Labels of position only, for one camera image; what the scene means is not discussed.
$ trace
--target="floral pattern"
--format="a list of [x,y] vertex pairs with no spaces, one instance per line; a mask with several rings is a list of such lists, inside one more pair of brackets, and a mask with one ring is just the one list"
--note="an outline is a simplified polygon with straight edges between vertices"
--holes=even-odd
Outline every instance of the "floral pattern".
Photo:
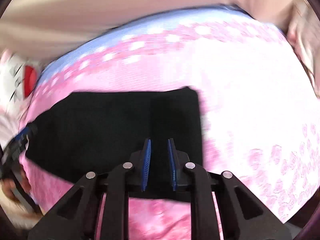
[[[173,30],[126,34],[115,46],[65,65],[39,83],[24,122],[73,91],[191,86],[199,93],[204,167],[232,171],[286,222],[320,183],[319,103],[303,74],[274,26],[249,18],[181,23]],[[21,162],[44,210],[70,189],[25,157]],[[190,206],[130,199],[129,231],[133,240],[190,239]]]

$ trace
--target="pink bedsheet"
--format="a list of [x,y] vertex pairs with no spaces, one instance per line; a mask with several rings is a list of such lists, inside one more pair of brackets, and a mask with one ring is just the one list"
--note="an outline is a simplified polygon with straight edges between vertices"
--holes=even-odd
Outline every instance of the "pink bedsheet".
[[[205,168],[232,171],[285,222],[319,187],[320,107],[285,38],[261,27],[209,21],[126,36],[38,86],[24,123],[73,91],[191,86],[201,99]],[[21,162],[44,210],[71,187]],[[131,199],[129,208],[131,239],[190,239],[188,204]]]

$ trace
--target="red object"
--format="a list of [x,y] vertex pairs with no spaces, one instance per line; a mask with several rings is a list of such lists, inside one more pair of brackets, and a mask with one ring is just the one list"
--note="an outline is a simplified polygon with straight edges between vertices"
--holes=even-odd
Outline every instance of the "red object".
[[27,98],[33,91],[37,80],[37,72],[31,66],[26,65],[24,69],[24,97]]

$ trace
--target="person's finger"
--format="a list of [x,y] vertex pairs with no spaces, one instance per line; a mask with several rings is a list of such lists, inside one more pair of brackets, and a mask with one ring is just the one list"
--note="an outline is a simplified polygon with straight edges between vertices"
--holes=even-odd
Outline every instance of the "person's finger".
[[23,169],[23,166],[20,164],[20,174],[25,179],[27,177],[26,172]]
[[13,201],[18,201],[15,195],[12,192],[12,189],[16,187],[15,183],[11,179],[5,179],[2,181],[2,191],[4,195]]
[[29,193],[30,190],[31,190],[31,185],[30,185],[29,181],[26,178],[22,180],[21,187],[23,188],[23,190],[26,193]]

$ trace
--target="black cloth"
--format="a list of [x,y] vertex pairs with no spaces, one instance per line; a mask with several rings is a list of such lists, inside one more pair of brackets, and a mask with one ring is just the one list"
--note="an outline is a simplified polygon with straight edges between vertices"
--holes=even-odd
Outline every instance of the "black cloth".
[[37,136],[26,157],[73,183],[88,171],[105,173],[152,140],[148,186],[170,184],[167,139],[202,165],[198,95],[168,92],[72,93],[33,123]]

